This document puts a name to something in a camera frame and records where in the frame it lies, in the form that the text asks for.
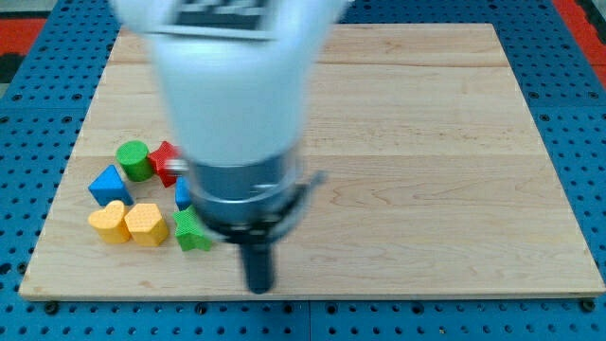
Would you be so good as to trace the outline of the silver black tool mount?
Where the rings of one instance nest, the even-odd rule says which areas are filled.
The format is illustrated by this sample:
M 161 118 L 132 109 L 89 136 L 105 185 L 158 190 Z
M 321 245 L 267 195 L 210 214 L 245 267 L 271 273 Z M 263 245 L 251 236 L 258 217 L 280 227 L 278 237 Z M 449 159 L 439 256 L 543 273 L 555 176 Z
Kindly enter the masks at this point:
M 317 171 L 304 179 L 296 150 L 244 166 L 208 166 L 172 158 L 168 172 L 187 180 L 191 205 L 211 238 L 237 244 L 277 242 L 307 214 L 317 187 L 327 179 Z

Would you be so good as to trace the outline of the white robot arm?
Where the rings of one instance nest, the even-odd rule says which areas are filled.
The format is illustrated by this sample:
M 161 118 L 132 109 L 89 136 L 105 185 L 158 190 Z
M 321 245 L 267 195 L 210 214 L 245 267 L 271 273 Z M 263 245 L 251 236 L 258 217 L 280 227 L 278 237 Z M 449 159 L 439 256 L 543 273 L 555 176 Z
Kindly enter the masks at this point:
M 343 0 L 112 0 L 143 37 L 167 106 L 191 203 L 236 244 L 248 289 L 274 284 L 274 244 L 302 220 L 324 172 L 303 180 L 298 153 L 309 72 L 348 8 Z

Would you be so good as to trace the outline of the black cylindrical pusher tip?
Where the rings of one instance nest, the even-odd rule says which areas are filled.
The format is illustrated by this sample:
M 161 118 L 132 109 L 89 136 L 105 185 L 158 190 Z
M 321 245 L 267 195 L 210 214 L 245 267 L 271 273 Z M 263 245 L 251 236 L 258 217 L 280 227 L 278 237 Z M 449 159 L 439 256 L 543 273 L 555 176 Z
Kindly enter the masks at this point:
M 264 294 L 273 288 L 275 268 L 271 243 L 243 244 L 241 260 L 246 285 L 252 293 Z

